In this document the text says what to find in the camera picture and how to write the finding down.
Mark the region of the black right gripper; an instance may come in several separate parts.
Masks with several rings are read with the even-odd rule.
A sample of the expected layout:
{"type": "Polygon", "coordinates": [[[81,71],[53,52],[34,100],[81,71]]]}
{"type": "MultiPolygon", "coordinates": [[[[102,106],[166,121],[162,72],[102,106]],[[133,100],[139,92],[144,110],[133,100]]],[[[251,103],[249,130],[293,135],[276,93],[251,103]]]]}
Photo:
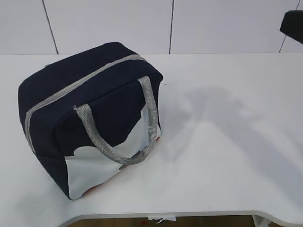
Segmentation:
{"type": "Polygon", "coordinates": [[[303,43],[303,11],[290,10],[285,13],[280,31],[286,36],[303,43]]]}

